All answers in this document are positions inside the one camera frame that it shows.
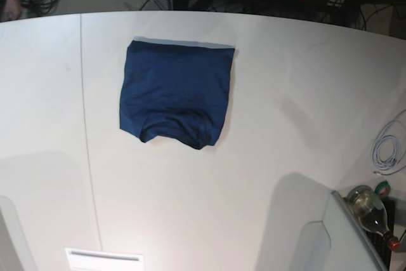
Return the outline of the person's bare hand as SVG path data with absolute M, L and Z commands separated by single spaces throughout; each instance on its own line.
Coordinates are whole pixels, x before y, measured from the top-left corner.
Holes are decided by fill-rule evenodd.
M 20 0 L 6 0 L 3 8 L 3 20 L 18 20 L 22 13 Z

